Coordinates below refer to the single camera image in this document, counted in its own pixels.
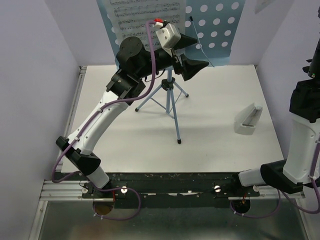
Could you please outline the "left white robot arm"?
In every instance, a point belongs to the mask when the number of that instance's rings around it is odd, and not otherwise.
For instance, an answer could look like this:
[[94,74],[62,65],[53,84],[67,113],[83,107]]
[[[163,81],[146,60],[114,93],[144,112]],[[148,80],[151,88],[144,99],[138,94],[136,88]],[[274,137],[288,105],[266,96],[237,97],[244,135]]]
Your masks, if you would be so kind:
[[110,178],[101,167],[101,160],[93,150],[111,123],[134,101],[146,97],[159,71],[173,68],[175,74],[187,81],[208,66],[207,61],[192,60],[177,50],[195,45],[197,39],[176,33],[173,36],[158,37],[161,47],[153,49],[153,41],[148,39],[150,49],[146,50],[136,36],[125,38],[116,54],[119,69],[111,77],[99,103],[86,120],[69,136],[60,136],[56,145],[61,157],[66,157],[89,181],[93,191],[101,198],[111,191]]

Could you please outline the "grey metronome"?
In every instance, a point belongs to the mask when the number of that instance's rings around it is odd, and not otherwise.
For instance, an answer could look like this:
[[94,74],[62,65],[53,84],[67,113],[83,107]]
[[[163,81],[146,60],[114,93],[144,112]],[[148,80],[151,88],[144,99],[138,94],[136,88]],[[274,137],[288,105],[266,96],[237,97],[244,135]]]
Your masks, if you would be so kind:
[[263,107],[254,102],[242,109],[234,118],[234,132],[239,135],[252,135],[262,112]]

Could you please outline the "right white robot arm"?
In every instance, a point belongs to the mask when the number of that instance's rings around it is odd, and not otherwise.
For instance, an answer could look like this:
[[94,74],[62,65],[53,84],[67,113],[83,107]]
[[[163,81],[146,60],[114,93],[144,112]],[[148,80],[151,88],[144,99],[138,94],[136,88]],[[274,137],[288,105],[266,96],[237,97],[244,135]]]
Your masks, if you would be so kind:
[[268,185],[288,194],[320,182],[320,48],[317,46],[303,71],[308,80],[299,81],[290,98],[292,133],[287,159],[265,163],[239,172],[230,191],[241,196],[248,187]]

